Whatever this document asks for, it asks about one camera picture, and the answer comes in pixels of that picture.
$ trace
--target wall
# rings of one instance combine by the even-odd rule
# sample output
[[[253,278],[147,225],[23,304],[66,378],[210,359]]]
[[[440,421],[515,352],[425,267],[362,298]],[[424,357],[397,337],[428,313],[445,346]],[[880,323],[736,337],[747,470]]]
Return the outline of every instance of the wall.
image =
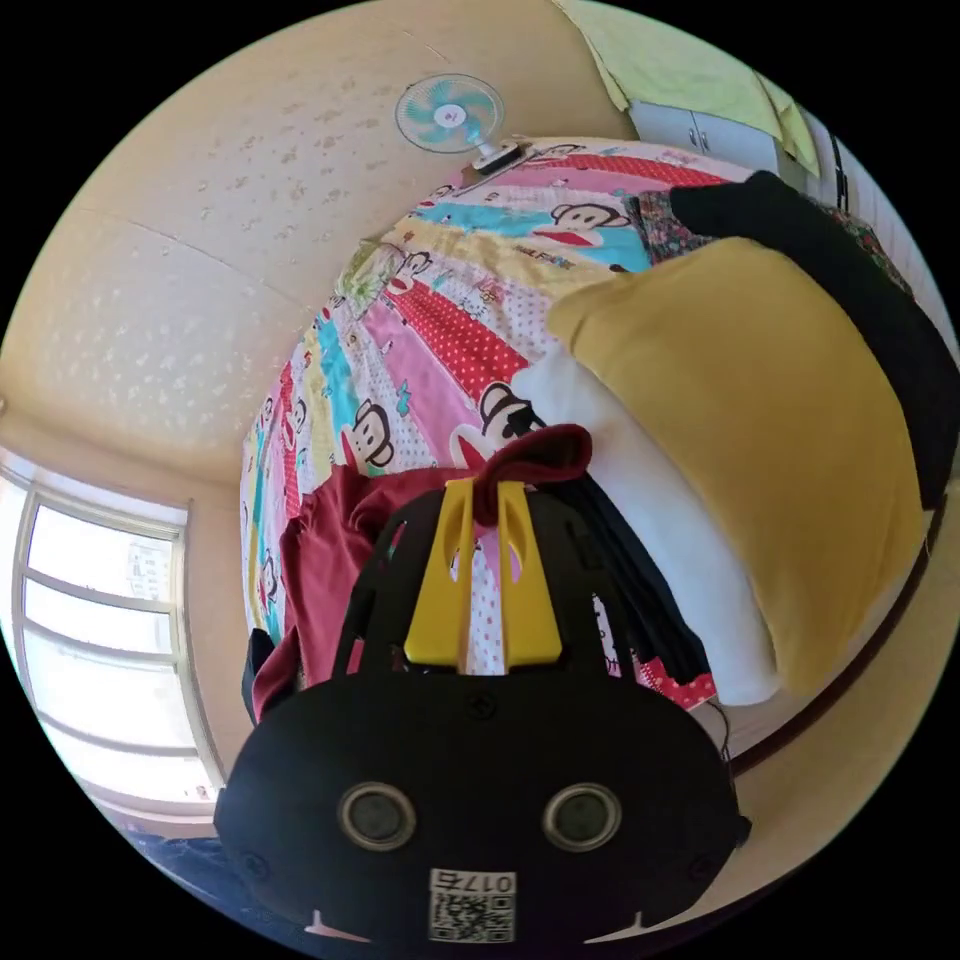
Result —
[[[0,447],[93,486],[188,506],[185,603],[190,650],[212,746],[229,772],[251,728],[240,699],[248,634],[240,577],[239,489],[71,439],[12,405],[0,416]]]
[[[235,482],[242,436],[357,241],[468,159],[417,149],[394,121],[410,83],[451,71],[497,88],[505,134],[633,139],[550,0],[377,0],[305,21],[197,77],[95,171],[17,304],[8,399]]]

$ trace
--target white pillow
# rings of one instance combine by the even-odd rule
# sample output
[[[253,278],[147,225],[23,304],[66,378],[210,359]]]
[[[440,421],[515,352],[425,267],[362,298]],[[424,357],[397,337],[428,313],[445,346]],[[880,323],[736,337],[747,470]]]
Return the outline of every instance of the white pillow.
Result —
[[[513,378],[544,423],[593,437],[589,473],[646,547],[687,626],[700,637],[718,699],[747,705],[780,688],[750,583],[700,498],[619,400],[560,344]]]

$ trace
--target wall fan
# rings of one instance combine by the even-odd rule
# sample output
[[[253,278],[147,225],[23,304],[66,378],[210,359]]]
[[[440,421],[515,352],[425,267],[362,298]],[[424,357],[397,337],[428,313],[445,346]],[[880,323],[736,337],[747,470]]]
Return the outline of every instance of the wall fan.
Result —
[[[462,73],[439,74],[411,84],[400,96],[396,110],[400,132],[422,150],[479,150],[473,167],[484,176],[523,156],[523,148],[513,140],[491,142],[503,116],[497,91]]]

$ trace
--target window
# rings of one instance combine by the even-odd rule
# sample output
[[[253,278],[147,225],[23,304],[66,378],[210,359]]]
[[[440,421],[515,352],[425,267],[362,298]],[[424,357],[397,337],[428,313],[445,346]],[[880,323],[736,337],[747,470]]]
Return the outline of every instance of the window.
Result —
[[[0,630],[17,676],[95,800],[211,816],[223,780],[184,642],[186,512],[148,519],[71,484],[0,466]]]

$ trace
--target cabinet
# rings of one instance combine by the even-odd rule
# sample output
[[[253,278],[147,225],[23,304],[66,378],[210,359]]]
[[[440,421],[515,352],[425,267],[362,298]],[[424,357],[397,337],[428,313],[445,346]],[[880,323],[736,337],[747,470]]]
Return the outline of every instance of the cabinet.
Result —
[[[748,170],[770,170],[798,190],[806,171],[770,134],[736,120],[633,100],[630,119],[641,140],[681,147]]]

